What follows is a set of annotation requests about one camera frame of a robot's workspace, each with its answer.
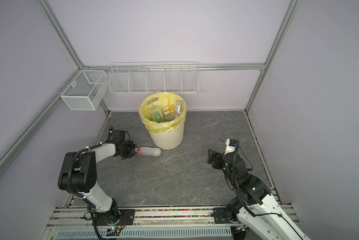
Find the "small bottle blue label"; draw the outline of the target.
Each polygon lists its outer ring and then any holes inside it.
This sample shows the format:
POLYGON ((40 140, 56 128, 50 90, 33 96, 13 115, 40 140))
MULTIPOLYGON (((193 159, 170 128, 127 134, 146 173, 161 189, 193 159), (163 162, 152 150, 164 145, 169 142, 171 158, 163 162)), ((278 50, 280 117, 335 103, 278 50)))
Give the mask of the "small bottle blue label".
POLYGON ((175 119, 178 118, 178 115, 175 113, 168 113, 167 115, 164 116, 164 120, 166 122, 171 122, 174 121, 175 119))

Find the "clear bottle green cap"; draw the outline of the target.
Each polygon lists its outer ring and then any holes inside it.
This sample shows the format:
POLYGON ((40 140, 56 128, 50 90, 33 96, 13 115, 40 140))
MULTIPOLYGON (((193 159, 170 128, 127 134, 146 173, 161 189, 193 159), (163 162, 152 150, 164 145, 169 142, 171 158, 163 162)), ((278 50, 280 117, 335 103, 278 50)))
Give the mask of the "clear bottle green cap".
POLYGON ((154 106, 149 110, 149 112, 150 112, 154 122, 156 122, 156 123, 164 122, 165 119, 164 119, 161 107, 154 106))

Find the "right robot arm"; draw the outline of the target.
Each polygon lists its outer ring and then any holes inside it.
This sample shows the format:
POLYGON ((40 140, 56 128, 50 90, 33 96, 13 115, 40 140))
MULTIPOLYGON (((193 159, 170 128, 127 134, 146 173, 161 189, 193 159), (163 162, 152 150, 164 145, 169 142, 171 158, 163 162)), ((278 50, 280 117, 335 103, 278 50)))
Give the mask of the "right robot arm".
POLYGON ((226 205, 225 213, 215 216, 240 223, 263 240, 309 239, 280 207, 264 182, 251 174, 237 151, 219 153, 209 149, 207 163, 223 172, 228 187, 236 195, 226 205))

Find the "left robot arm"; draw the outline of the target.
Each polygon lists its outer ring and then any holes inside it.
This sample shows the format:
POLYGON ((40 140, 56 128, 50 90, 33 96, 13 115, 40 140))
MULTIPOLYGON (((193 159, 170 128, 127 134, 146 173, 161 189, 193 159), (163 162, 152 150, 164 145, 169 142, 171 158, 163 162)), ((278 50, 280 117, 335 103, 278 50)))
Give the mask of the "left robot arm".
POLYGON ((109 128, 104 142, 64 156, 57 180, 58 188, 83 200, 94 224, 128 225, 132 217, 121 213, 116 201, 97 183, 97 163, 108 157, 132 158, 135 147, 127 131, 109 128))

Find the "clear bottle red cap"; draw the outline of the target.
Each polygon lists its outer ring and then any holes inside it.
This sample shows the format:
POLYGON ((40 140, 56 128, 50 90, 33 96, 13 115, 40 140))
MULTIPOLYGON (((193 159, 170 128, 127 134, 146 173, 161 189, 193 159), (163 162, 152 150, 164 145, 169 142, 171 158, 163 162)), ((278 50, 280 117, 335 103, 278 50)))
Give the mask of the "clear bottle red cap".
POLYGON ((134 151, 143 156, 153 156, 158 157, 161 155, 160 148, 151 148, 151 147, 136 147, 134 151))

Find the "clear bottle purple label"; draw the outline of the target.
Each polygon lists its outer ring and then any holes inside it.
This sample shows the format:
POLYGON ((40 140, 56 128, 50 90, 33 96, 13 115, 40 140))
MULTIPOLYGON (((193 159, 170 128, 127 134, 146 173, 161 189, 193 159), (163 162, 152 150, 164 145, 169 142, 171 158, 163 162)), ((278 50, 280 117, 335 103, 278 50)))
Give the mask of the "clear bottle purple label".
POLYGON ((179 116, 185 109, 185 102, 184 101, 175 101, 173 110, 174 113, 179 116))

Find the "clear bottle orange label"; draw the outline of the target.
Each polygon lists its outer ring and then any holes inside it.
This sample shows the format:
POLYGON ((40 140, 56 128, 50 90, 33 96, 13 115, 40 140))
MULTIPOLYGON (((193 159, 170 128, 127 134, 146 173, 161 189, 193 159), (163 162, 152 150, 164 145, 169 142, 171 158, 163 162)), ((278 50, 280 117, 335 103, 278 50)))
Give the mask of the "clear bottle orange label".
POLYGON ((164 115, 164 116, 166 116, 166 115, 168 115, 168 114, 174 114, 174 113, 175 113, 175 112, 174 112, 173 105, 169 105, 169 106, 167 106, 167 107, 164 107, 164 108, 162 109, 162 112, 163 112, 163 115, 164 115))

